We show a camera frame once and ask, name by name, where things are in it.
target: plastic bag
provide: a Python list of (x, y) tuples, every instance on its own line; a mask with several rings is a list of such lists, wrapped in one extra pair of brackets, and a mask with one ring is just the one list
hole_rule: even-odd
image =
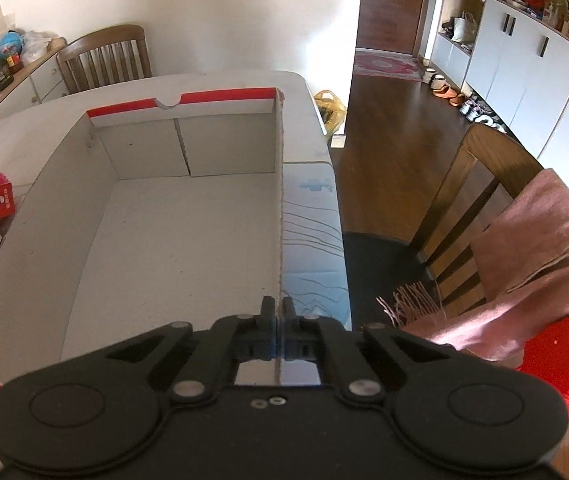
[(313, 99), (321, 113), (322, 122), (327, 130), (327, 140), (329, 140), (345, 122), (347, 108), (331, 90), (321, 90), (313, 96)]
[(478, 25), (471, 12), (463, 12), (461, 18), (453, 20), (453, 38), (457, 43), (471, 43), (476, 38)]
[(44, 35), (42, 32), (30, 30), (22, 36), (22, 54), (20, 59), (24, 65), (33, 63), (35, 60), (40, 59), (46, 54), (46, 47), (52, 38)]

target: jar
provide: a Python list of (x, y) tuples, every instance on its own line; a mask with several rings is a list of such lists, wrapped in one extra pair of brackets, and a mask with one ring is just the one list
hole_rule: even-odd
[(9, 71), (12, 74), (20, 72), (24, 68), (18, 48), (13, 44), (7, 44), (1, 47), (0, 53), (7, 61)]

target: rug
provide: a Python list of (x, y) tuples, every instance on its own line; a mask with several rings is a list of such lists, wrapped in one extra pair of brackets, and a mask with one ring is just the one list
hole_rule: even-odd
[(418, 60), (408, 54), (360, 48), (356, 49), (354, 74), (378, 75), (407, 81), (422, 79)]

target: chair backrest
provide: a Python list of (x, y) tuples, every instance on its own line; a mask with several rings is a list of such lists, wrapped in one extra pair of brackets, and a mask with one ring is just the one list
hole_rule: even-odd
[(144, 29), (139, 25), (116, 25), (82, 36), (59, 51), (58, 64), (72, 94), (151, 77)]
[[(442, 256), (465, 232), (500, 184), (513, 199), (543, 170), (543, 167), (535, 157), (515, 140), (485, 124), (472, 124), (453, 158), (445, 179), (440, 184), (436, 197), (433, 199), (427, 214), (410, 243), (412, 248), (418, 251), (424, 250), (425, 245), (433, 236), (445, 214), (449, 211), (453, 201), (465, 184), (469, 173), (478, 161), (493, 174), (494, 179), (485, 187), (460, 220), (445, 235), (431, 256), (428, 257), (428, 266)], [(472, 257), (471, 247), (467, 245), (465, 250), (436, 277), (438, 285), (452, 276), (469, 262)], [(481, 279), (478, 272), (475, 272), (443, 299), (443, 305), (447, 306), (458, 300), (458, 298), (470, 292), (480, 283)], [(467, 310), (484, 303), (485, 299), (482, 298), (472, 304)]]

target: scarf fringe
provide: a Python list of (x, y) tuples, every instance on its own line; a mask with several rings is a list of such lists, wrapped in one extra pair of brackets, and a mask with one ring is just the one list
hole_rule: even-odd
[(399, 286), (393, 293), (395, 308), (383, 298), (376, 298), (395, 328), (403, 328), (421, 317), (443, 312), (421, 282)]

